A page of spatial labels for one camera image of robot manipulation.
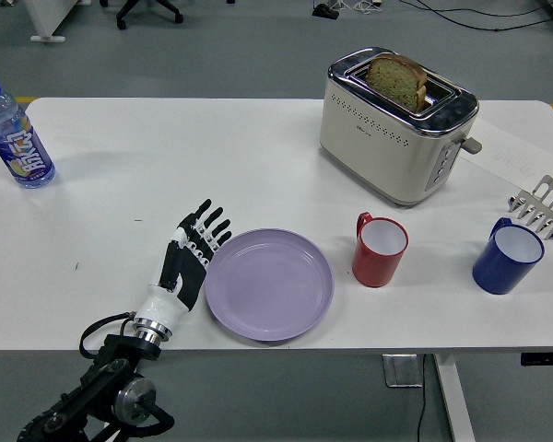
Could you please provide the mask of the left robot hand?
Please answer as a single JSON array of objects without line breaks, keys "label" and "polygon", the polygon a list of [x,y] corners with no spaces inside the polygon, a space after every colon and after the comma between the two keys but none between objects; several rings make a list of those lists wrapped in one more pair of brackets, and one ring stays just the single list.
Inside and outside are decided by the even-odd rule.
[{"label": "left robot hand", "polygon": [[192,311],[206,272],[231,237],[230,220],[207,199],[176,227],[168,243],[160,275],[148,288],[145,304],[135,314],[139,326],[152,326],[169,337],[181,315]]}]

